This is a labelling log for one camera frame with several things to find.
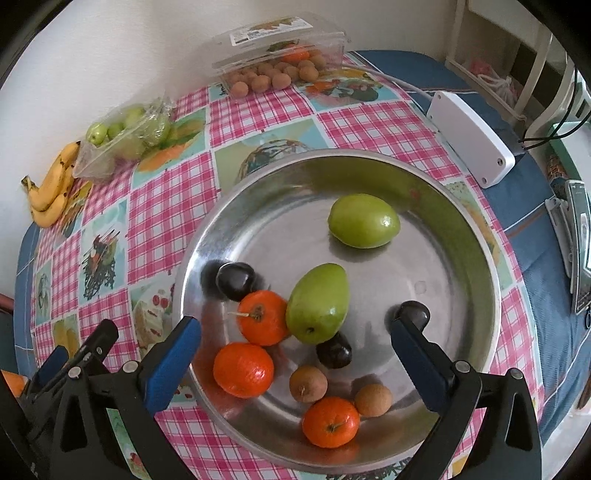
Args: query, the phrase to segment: tablecloth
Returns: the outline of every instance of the tablecloth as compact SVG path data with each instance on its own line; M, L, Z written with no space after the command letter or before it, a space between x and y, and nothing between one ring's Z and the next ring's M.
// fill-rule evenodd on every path
M345 55L345 62L359 60ZM535 324L514 252L475 179L402 89L350 69L242 102L210 85L179 99L174 118L190 140L121 168L108 184L77 181L62 220L42 232L31 295L38 362L58 344L76 351L103 318L119 328L105 365L114 371L140 359L171 329L176 269L221 195L287 154L357 148L418 167L470 212L501 284L501 336L491 372L520 368L540 415L544 391ZM147 478L117 412L109 414L131 471ZM482 417L480 411L474 415L446 476L461 469ZM272 465L238 446L207 418L186 385L179 385L169 408L156 418L198 478L324 478ZM355 478L394 478L404 465Z

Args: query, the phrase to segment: printed picture on tablecloth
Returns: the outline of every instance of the printed picture on tablecloth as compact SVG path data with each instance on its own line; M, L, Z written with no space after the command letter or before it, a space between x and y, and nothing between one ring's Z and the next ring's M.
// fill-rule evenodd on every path
M35 273L35 325L48 322L51 315L51 259Z
M328 451L327 454L332 455L340 450L346 452L346 449L347 446L344 446L334 452ZM296 472L296 475L300 480L394 480L409 461L410 457L377 470L371 470L364 473L352 473L351 475L343 475L342 473L321 475L319 473L299 471Z
M297 89L308 98L317 112L356 103L400 98L368 73L347 68L323 72L315 82L299 83Z
M82 229L79 303L108 294L125 283L127 199L112 205Z
M165 169L205 150L205 107L176 120L166 140L150 148L136 165L131 187L137 188Z
M59 247L66 239L70 238L82 226L82 216L84 213L84 205L86 199L90 195L92 182L84 182L82 186L76 190L66 203L64 213L61 214L60 226L56 233L56 240L54 247Z
M219 187L226 193L249 173L275 160L327 146L312 118L243 138L215 152Z
M137 478L141 480L151 480L148 471L144 467L142 460L139 458L137 449L135 448L133 442L131 441L131 438L129 437L129 433L125 428L119 410L115 410L114 408L107 408L106 411L109 417L109 421L111 423L111 428L113 428L113 433L115 434L115 438L117 439L117 444L119 444L121 453L127 461L129 470L133 475L135 475Z
M463 181L456 181L448 183L445 187L457 198L460 203L468 210L472 219L476 222L480 232L486 240L489 250L492 254L492 259L495 262L496 272L499 276L499 283L501 284L501 290L509 288L513 279L511 278L511 272L507 260L505 258L503 249L500 246L500 242L488 225L478 201L474 198L470 192L470 187Z
M209 102L215 102L216 100L219 100L220 98L224 98L225 96L228 95L228 92L226 91L226 89L223 87L223 85L221 83L214 83L212 85L210 85L208 88L209 91Z
M174 279L174 272L162 272L141 284L129 287L131 316L141 358L156 343L166 340L173 329ZM185 401L194 401L194 396L183 379L172 402Z
M70 313L62 319L56 320L51 325L51 335L54 345L61 345L68 350L68 356L74 354L80 348L80 333L78 331L78 315Z

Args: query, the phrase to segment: stainless steel bowl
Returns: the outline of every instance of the stainless steel bowl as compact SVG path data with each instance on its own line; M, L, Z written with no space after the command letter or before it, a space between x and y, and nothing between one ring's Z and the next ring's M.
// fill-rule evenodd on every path
M329 234L333 202L359 192L386 200L398 212L401 230L388 245L362 251ZM237 260L251 264L286 299L311 268L342 265L351 301L341 331L353 347L351 364L327 370L313 346L290 337L268 349L275 380L264 395L241 400L224 393L213 380L214 357L223 345L245 340L229 314L236 304L220 299L214 278L220 264ZM209 417L255 455L318 473L390 465L414 453L435 422L392 350L384 325L388 309L404 300L423 302L431 311L427 339L452 360L468 360L480 371L491 365L500 328L496 269L467 211L423 172L366 151L317 150L252 173L201 223L178 272L176 293L176 319L191 315L202 323L187 381ZM300 429L307 407L288 388L302 364L326 373L330 395L353 399L362 386L378 381L392 391L394 404L386 415L363 420L344 447L317 448Z

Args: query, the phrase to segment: wall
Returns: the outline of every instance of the wall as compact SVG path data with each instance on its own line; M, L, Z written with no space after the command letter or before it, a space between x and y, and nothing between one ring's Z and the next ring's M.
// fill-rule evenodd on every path
M311 11L342 26L349 49L396 48L442 59L454 6L453 0L74 0L33 40L0 90L0 293L14 293L18 250L31 222L20 179L41 181L63 145L143 86L166 81L177 93L198 86L206 62L196 47L213 35Z

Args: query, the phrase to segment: banana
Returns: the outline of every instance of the banana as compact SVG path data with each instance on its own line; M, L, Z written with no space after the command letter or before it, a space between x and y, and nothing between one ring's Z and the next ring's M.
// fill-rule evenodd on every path
M78 157L78 151L80 150L80 142L68 143L58 157L61 157L61 161L64 163L66 168L72 166Z
M44 212L56 199L63 186L66 170L76 160L79 149L80 145L76 142L67 144L53 161L40 187L28 175L21 180L27 190L29 204L34 210Z
M51 205L46 210L40 212L38 210L35 210L33 206L31 206L31 216L33 217L33 221L39 227L49 228L51 225L53 225L59 220L61 214L66 208L68 194L70 193L70 189L72 188L72 184L74 183L72 169L73 167L69 167L65 170L64 181L61 190L58 192L57 197L53 200Z

